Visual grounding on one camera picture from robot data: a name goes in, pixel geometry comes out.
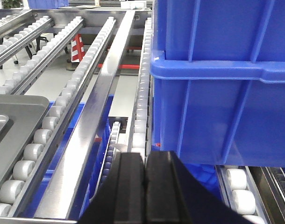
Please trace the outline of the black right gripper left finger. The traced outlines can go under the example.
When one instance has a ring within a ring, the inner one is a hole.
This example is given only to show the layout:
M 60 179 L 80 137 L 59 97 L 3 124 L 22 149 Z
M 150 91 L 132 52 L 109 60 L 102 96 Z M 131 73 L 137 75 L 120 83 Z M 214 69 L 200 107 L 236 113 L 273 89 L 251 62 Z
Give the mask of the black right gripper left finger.
M 81 224 L 143 224 L 144 165 L 139 153 L 117 152 Z

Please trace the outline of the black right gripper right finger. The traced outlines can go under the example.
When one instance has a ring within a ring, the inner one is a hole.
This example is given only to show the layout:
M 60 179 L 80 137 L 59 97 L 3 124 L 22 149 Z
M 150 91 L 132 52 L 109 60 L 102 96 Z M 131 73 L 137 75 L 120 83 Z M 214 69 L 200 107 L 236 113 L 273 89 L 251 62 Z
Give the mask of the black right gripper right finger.
M 146 165 L 149 224 L 248 224 L 203 187 L 173 151 L 152 151 Z

